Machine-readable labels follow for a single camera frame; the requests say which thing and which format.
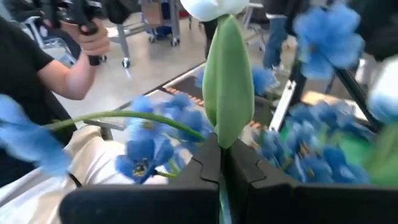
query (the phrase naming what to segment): black handle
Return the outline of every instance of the black handle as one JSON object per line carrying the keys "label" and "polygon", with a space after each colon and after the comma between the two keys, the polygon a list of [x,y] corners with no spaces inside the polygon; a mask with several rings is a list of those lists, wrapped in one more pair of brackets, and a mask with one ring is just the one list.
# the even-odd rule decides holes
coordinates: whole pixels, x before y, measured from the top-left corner
{"label": "black handle", "polygon": [[[81,29],[82,26],[80,26],[80,32],[83,35],[93,35],[93,34],[97,33],[97,31],[98,31],[98,27],[94,22],[87,22],[85,24],[85,26],[87,28],[86,32],[82,31],[82,29]],[[91,66],[97,66],[97,65],[100,65],[100,63],[101,63],[100,56],[89,55],[88,60],[89,60]]]}

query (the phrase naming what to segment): green surface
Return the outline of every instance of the green surface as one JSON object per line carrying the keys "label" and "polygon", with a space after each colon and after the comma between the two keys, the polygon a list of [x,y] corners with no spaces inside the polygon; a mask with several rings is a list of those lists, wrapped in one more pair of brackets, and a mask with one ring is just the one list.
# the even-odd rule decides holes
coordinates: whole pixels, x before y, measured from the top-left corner
{"label": "green surface", "polygon": [[[288,132],[289,129],[284,128],[280,132],[281,138],[285,139]],[[370,142],[355,138],[350,135],[341,135],[340,147],[345,152],[347,161],[359,166],[364,165],[364,163],[366,162],[366,158],[368,157],[372,149],[372,145]]]}

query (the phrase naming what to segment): handheld gimbal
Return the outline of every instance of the handheld gimbal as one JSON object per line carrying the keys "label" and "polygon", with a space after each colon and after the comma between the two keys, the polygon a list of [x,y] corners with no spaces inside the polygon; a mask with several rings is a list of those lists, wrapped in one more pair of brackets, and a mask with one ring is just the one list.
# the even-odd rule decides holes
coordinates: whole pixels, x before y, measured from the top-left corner
{"label": "handheld gimbal", "polygon": [[[122,24],[132,13],[133,0],[41,0],[44,19],[51,22],[54,28],[60,28],[60,21],[86,26],[84,35],[93,35],[98,27],[92,20],[108,18],[115,24]],[[100,57],[89,56],[90,65],[99,65]]]}

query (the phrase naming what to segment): flower stem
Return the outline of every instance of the flower stem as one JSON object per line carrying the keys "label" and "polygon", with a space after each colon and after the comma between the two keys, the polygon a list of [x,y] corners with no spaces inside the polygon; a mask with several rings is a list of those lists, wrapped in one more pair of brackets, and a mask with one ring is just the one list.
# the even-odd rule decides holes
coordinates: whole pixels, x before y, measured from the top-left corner
{"label": "flower stem", "polygon": [[161,171],[157,171],[157,175],[166,177],[166,178],[176,178],[177,177],[177,175],[175,175],[175,174],[171,174],[168,172],[161,172]]}
{"label": "flower stem", "polygon": [[140,113],[140,112],[133,112],[133,111],[105,111],[105,112],[100,112],[100,113],[93,113],[85,116],[80,116],[74,119],[68,119],[65,121],[59,121],[55,122],[53,124],[46,125],[46,128],[52,129],[52,130],[57,130],[57,129],[62,129],[67,126],[74,125],[77,122],[84,121],[84,120],[89,120],[89,119],[99,119],[99,118],[113,118],[113,117],[128,117],[128,118],[142,118],[142,119],[148,119],[152,121],[157,121],[160,123],[168,124],[173,128],[177,128],[181,131],[185,131],[192,136],[195,136],[198,139],[205,140],[205,138],[197,131],[194,131],[192,128],[189,128],[188,126],[178,123],[172,119],[166,118],[161,115],[156,115],[152,113]]}

